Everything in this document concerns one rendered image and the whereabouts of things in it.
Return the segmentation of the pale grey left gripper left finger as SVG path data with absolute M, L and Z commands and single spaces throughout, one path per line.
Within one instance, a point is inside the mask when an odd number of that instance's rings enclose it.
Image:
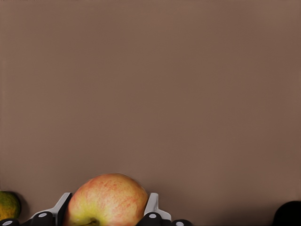
M 62 226 L 65 211 L 72 193 L 64 193 L 54 207 L 35 213 L 30 218 L 30 226 Z

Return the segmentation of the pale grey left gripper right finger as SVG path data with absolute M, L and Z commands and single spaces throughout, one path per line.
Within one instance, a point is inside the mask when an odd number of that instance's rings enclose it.
M 137 226 L 170 226 L 170 224 L 171 215 L 161 210 L 158 206 L 158 194 L 150 193 L 144 216 L 137 223 Z

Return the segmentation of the red yellow apple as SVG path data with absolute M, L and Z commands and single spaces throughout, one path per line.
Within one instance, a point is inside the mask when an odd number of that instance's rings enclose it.
M 147 201 L 147 192 L 131 177 L 102 174 L 73 194 L 62 225 L 135 226 L 144 216 Z

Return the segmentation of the green orange citrus fruit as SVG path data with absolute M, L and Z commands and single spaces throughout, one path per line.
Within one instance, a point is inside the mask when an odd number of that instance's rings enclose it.
M 21 212 L 21 203 L 18 197 L 8 191 L 0 191 L 0 220 L 18 218 Z

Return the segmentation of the black round object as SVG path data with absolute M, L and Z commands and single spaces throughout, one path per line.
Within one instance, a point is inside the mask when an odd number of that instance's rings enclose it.
M 272 226 L 301 226 L 301 201 L 291 201 L 280 206 Z

